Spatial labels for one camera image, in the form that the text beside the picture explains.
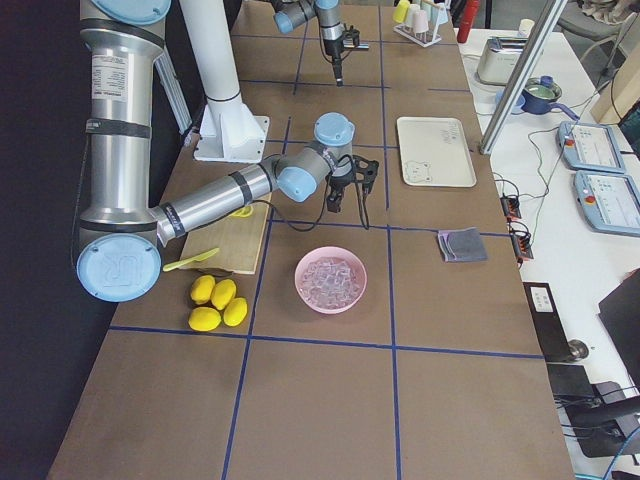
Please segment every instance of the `yellow object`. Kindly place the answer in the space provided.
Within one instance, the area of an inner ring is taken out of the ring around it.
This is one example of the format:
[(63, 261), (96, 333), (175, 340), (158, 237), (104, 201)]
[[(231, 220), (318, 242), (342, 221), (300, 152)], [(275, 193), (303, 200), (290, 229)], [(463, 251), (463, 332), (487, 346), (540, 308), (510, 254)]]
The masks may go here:
[(187, 263), (191, 262), (202, 262), (209, 257), (213, 257), (216, 253), (218, 253), (220, 249), (218, 247), (212, 248), (211, 250), (207, 250), (206, 252), (199, 253), (198, 255), (194, 255), (193, 257), (185, 258), (184, 260), (178, 260), (177, 262), (167, 263), (164, 267), (162, 267), (163, 272), (169, 272), (171, 270), (175, 270)]
[(211, 303), (218, 310), (224, 310), (236, 296), (236, 291), (236, 283), (230, 278), (225, 278), (214, 287), (211, 294)]
[(196, 332), (209, 332), (221, 321), (220, 312), (211, 307), (196, 307), (189, 315), (189, 326)]
[(396, 9), (393, 11), (393, 21), (396, 23), (404, 23), (407, 18), (407, 12), (409, 11), (409, 0), (400, 0)]
[(246, 207), (242, 207), (235, 212), (233, 212), (230, 216), (236, 218), (247, 218), (253, 215), (253, 205), (247, 205)]
[(211, 300), (211, 293), (216, 285), (216, 279), (213, 275), (202, 275), (196, 278), (191, 285), (190, 297), (196, 305), (204, 305)]
[(237, 327), (246, 318), (249, 307), (247, 306), (247, 299), (243, 297), (236, 297), (227, 308), (225, 308), (222, 314), (222, 320), (228, 327)]

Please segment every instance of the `folded napkin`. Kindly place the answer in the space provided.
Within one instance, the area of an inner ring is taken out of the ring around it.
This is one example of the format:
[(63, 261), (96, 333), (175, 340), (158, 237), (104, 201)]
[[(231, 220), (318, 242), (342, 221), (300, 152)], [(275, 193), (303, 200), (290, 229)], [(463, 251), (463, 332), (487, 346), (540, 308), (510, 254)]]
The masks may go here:
[(489, 258), (480, 232), (475, 227), (440, 230), (438, 244), (445, 262), (481, 262)]

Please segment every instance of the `lemon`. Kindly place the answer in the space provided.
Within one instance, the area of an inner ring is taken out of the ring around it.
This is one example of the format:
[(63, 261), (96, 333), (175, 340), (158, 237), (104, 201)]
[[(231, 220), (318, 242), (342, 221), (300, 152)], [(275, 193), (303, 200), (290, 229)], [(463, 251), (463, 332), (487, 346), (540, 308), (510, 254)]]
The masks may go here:
[(220, 312), (211, 307), (196, 307), (189, 315), (189, 326), (197, 332), (213, 330), (221, 321)]
[(227, 305), (227, 308), (222, 314), (222, 319), (228, 327), (237, 327), (247, 316), (248, 310), (247, 299), (243, 297), (236, 297), (229, 302), (229, 305)]
[(213, 275), (202, 275), (196, 278), (191, 285), (191, 300), (193, 300), (196, 305), (204, 305), (211, 298), (211, 292), (215, 284), (216, 279), (213, 278)]
[(229, 302), (236, 296), (236, 282), (230, 278), (222, 280), (216, 284), (211, 294), (211, 303), (218, 310), (224, 310)]

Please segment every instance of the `gray cloth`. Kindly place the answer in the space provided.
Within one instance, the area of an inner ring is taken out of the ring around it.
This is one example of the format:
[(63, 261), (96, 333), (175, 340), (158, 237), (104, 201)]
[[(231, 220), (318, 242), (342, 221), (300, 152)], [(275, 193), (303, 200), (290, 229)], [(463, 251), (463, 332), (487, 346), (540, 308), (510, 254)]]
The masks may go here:
[(631, 13), (629, 7), (639, 4), (640, 0), (584, 0), (582, 12), (599, 22), (618, 25)]
[(438, 244), (445, 262), (480, 262), (489, 258), (480, 232), (475, 227), (440, 230)]

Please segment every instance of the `white table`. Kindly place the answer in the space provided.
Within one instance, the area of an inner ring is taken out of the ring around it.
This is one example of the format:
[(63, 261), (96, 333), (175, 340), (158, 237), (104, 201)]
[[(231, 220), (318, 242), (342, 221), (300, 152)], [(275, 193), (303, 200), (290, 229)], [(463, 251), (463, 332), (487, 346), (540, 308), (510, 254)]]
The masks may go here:
[[(502, 87), (483, 85), (477, 80), (475, 72), (479, 56), (489, 36), (515, 34), (513, 31), (472, 30), (467, 43), (460, 45), (483, 132), (495, 107), (495, 93)], [(575, 107), (574, 111), (581, 115), (581, 121), (594, 121), (589, 109), (597, 100), (595, 88), (562, 33), (552, 33), (547, 41), (533, 72), (533, 76), (541, 75), (553, 76), (563, 90), (559, 101), (570, 107), (593, 96), (592, 101)], [(491, 154), (493, 171), (514, 182), (521, 194), (542, 195), (545, 186), (536, 171), (539, 160), (527, 134), (557, 127), (564, 120), (569, 120), (564, 113), (511, 115)], [(622, 134), (617, 132), (621, 149), (630, 151)], [(531, 231), (536, 228), (537, 217), (534, 260), (523, 264), (522, 280), (550, 284), (567, 338), (580, 339), (590, 348), (588, 358), (580, 364), (585, 367), (591, 383), (614, 381), (627, 387), (630, 380), (626, 368), (600, 322), (598, 302), (614, 290), (625, 275), (640, 267), (640, 238), (591, 230), (576, 201), (573, 172), (563, 160), (557, 162), (560, 148), (556, 143), (556, 131), (536, 134), (532, 138), (542, 153), (540, 170), (544, 177), (548, 179), (556, 164), (557, 167), (544, 203), (540, 199), (521, 198), (523, 223)], [(640, 185), (640, 163), (633, 156), (623, 157), (627, 160), (627, 173)], [(502, 182), (498, 182), (497, 187), (501, 192)], [(510, 185), (504, 185), (504, 189), (507, 194), (515, 193)], [(576, 472), (603, 474), (610, 459), (584, 457), (574, 439), (568, 439), (567, 446)], [(640, 467), (634, 467), (630, 457), (621, 458), (616, 465), (640, 475)]]

